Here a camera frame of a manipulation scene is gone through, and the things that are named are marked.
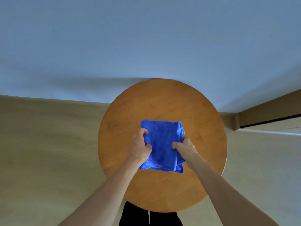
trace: black pants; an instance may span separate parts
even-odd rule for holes
[[[173,213],[157,213],[141,209],[130,202],[126,202],[119,221],[119,226],[183,226],[176,212]]]

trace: forearm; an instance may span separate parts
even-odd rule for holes
[[[229,185],[201,156],[192,162],[204,189],[224,226],[278,226],[269,216],[258,209]]]
[[[138,167],[125,162],[118,171],[102,184],[80,207],[59,226],[111,226]]]

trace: round wooden table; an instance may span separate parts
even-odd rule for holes
[[[227,137],[220,115],[193,87],[170,79],[151,79],[123,91],[108,107],[99,129],[98,153],[107,178],[125,161],[142,120],[180,121],[199,154],[221,174]],[[207,195],[194,171],[138,170],[125,193],[132,204],[155,212],[177,212]]]

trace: hand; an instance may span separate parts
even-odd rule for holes
[[[130,146],[128,156],[126,160],[129,163],[136,163],[140,167],[151,154],[152,146],[150,144],[145,145],[143,134],[148,134],[148,130],[140,128],[138,134],[133,135],[133,142]]]
[[[187,166],[193,170],[193,161],[201,158],[194,145],[188,137],[184,137],[183,143],[173,142],[172,148],[177,149],[183,159],[186,160]]]

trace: microfiber cloth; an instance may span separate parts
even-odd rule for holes
[[[152,145],[152,152],[140,169],[183,173],[185,160],[172,148],[172,142],[183,142],[182,136],[185,135],[185,131],[181,122],[144,120],[141,121],[141,128],[146,128],[149,132],[143,134],[143,137],[145,145]]]

